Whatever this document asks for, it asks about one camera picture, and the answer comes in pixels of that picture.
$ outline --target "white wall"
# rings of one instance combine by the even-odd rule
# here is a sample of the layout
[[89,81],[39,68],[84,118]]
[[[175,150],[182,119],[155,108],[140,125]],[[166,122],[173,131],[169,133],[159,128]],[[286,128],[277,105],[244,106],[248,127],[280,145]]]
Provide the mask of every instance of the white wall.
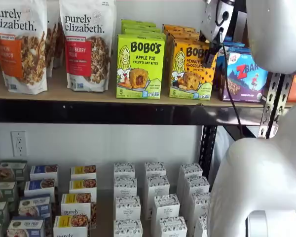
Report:
[[14,158],[11,131],[26,131],[29,165],[59,164],[63,188],[70,167],[95,163],[99,189],[109,189],[116,161],[136,163],[139,185],[143,162],[163,161],[176,185],[179,165],[198,160],[201,138],[196,126],[0,123],[0,160]]

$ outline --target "white robot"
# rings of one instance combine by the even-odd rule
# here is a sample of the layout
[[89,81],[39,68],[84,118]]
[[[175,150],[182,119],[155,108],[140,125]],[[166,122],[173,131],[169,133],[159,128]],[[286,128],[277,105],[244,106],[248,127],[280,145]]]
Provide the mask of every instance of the white robot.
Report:
[[[273,73],[296,74],[296,0],[247,0],[252,56]],[[207,0],[201,33],[212,42],[211,64],[223,42],[234,0]],[[269,140],[241,139],[217,173],[208,237],[296,237],[296,106]]]

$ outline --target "purple package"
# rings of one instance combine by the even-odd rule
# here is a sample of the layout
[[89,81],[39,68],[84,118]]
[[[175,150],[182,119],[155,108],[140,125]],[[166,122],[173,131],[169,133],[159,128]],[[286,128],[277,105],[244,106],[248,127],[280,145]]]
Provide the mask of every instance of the purple package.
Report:
[[[230,47],[226,54],[228,86],[232,99],[241,102],[260,102],[268,72],[254,62],[247,48]],[[220,95],[223,101],[229,101],[224,67],[225,63],[220,67]]]

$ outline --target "electrical outlet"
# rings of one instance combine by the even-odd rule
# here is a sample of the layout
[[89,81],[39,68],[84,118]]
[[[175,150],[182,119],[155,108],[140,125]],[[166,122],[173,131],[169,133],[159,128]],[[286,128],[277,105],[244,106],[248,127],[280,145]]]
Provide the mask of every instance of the electrical outlet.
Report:
[[11,132],[13,156],[14,157],[26,157],[26,136],[25,131],[13,131]]

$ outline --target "granola bag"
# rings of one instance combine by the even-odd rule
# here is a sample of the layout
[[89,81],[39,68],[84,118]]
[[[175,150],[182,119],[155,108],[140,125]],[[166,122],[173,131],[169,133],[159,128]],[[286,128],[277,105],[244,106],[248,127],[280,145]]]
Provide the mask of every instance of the granola bag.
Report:
[[45,45],[46,74],[52,76],[53,62],[58,35],[59,0],[47,0],[47,36]]
[[66,36],[68,88],[107,90],[116,22],[115,1],[60,0],[60,16]]
[[10,92],[47,90],[45,0],[0,0],[0,64]]

